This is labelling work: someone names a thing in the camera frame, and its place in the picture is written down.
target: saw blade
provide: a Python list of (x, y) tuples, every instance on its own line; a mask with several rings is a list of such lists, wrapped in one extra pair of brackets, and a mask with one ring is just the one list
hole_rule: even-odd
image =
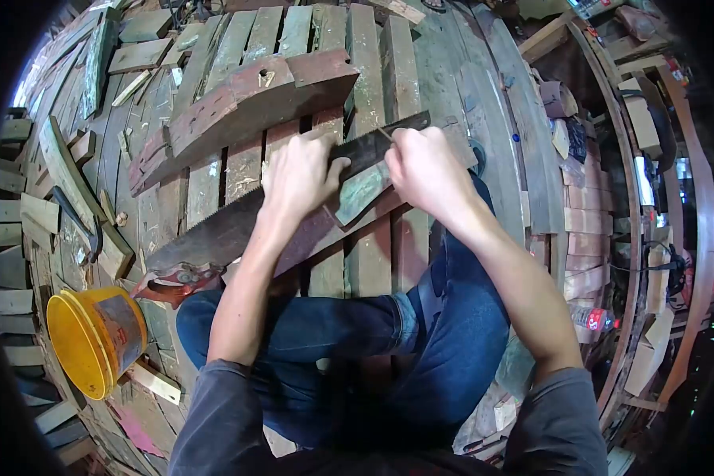
[[(400, 127), (424, 129), (430, 123), (428, 111), (423, 111), (383, 129), (391, 134)], [(344, 181), (378, 164), (390, 147), (390, 139), (376, 129), (333, 147), (328, 160), (330, 163), (337, 157), (349, 157), (352, 163), (341, 175)], [(179, 262), (196, 266), (205, 263), (229, 265), (246, 249), (263, 202), (264, 192), (261, 186), (257, 185), (154, 251), (145, 258), (146, 268), (148, 271), (165, 270)]]

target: gray sleeve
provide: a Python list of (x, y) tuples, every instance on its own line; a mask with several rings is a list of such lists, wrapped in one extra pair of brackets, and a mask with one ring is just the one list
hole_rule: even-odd
[(201, 369), (188, 418), (172, 450), (170, 476), (259, 474), (275, 461), (248, 371), (224, 360)]
[(607, 474), (590, 374), (562, 369), (524, 400), (505, 448), (508, 474)]

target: hammer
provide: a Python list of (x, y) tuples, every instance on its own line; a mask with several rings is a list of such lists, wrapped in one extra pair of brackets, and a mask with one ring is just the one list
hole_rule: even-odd
[(71, 206), (71, 203), (69, 202), (68, 198), (66, 198), (64, 191), (61, 190), (58, 185), (54, 185), (52, 190), (53, 196), (56, 198), (58, 204), (61, 206), (64, 212), (69, 215), (71, 221), (73, 221), (87, 237), (87, 241), (90, 243), (90, 252), (86, 256), (87, 261), (89, 263), (95, 263), (95, 260), (98, 259), (98, 255), (100, 254), (100, 250), (104, 246), (103, 231), (100, 228), (100, 221), (98, 220), (98, 217), (93, 216), (95, 234), (93, 234), (92, 232), (88, 232), (84, 223), (82, 223), (82, 220), (79, 218), (79, 215), (77, 215), (76, 210), (74, 210), (74, 207)]

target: dark shirt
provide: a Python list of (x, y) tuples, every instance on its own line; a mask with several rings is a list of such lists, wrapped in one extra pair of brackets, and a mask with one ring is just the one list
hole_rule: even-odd
[(503, 470), (449, 451), (340, 452), (315, 449), (276, 459), (248, 368), (216, 360), (201, 370), (171, 476), (210, 474), (607, 474), (589, 373), (563, 369), (535, 386), (505, 447)]

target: hand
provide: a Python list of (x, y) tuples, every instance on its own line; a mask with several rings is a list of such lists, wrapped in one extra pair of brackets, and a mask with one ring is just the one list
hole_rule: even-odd
[(350, 161), (339, 157), (328, 168), (335, 137), (316, 132), (294, 136), (273, 152), (262, 173), (263, 210), (295, 231), (306, 214), (322, 205), (339, 188), (339, 175)]
[(438, 127), (396, 129), (384, 160), (394, 189), (410, 205), (450, 228), (461, 213), (478, 203), (470, 176), (452, 153)]

